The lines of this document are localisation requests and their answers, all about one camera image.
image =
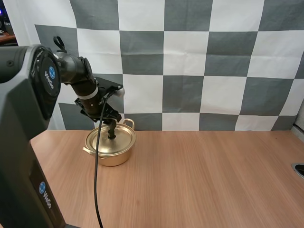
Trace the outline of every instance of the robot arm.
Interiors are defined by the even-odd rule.
[[[69,227],[60,212],[30,140],[47,129],[61,83],[71,85],[81,113],[100,118],[114,134],[119,113],[104,96],[123,94],[123,86],[96,80],[87,59],[54,55],[41,45],[0,47],[0,224],[6,227]]]

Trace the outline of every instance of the black wire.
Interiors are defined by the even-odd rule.
[[[98,127],[98,133],[97,133],[97,142],[96,142],[96,151],[95,151],[95,173],[94,173],[94,201],[95,201],[95,209],[96,209],[96,214],[97,214],[97,219],[100,228],[104,228],[103,224],[101,222],[100,214],[99,214],[99,209],[98,209],[98,202],[97,202],[97,168],[98,168],[98,146],[99,146],[99,139],[100,139],[100,131],[101,131],[101,124],[103,121],[104,117],[104,110],[105,110],[105,105],[107,100],[109,99],[111,95],[109,94],[107,98],[104,100],[104,106],[101,110],[101,115],[100,115],[100,122],[99,122],[99,127]]]

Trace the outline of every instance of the blue logo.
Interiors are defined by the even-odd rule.
[[[56,74],[55,74],[55,70],[54,70],[54,68],[53,68],[52,66],[49,67],[48,72],[49,72],[49,76],[50,76],[52,79],[54,79],[55,76],[56,76]]]
[[[45,190],[46,190],[46,184],[45,182],[41,182],[39,185],[39,193],[43,194]]]

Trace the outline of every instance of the gold pot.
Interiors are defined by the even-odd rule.
[[[126,121],[132,123],[132,127],[125,124]],[[134,131],[134,121],[124,119],[122,124],[118,123],[115,128],[115,139],[108,139],[107,125],[101,126],[100,140],[98,146],[98,163],[104,166],[116,166],[129,159],[132,153],[132,147],[136,141]],[[84,151],[95,156],[97,143],[98,127],[90,132],[85,140]]]

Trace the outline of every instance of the checkerboard backdrop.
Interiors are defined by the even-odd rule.
[[[137,130],[288,130],[304,98],[303,0],[25,0],[33,43],[60,36]],[[62,86],[53,125],[94,128]]]

